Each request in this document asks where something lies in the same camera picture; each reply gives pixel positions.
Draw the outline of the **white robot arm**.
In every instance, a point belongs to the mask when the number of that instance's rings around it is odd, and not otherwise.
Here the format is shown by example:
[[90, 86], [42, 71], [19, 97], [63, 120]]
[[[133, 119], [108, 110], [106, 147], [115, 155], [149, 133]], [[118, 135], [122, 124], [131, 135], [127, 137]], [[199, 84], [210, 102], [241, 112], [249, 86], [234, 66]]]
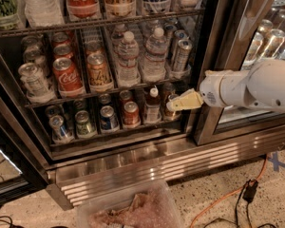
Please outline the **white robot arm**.
[[199, 85], [166, 104], [170, 111], [240, 106], [285, 113], [285, 61], [257, 62], [250, 70], [207, 70]]

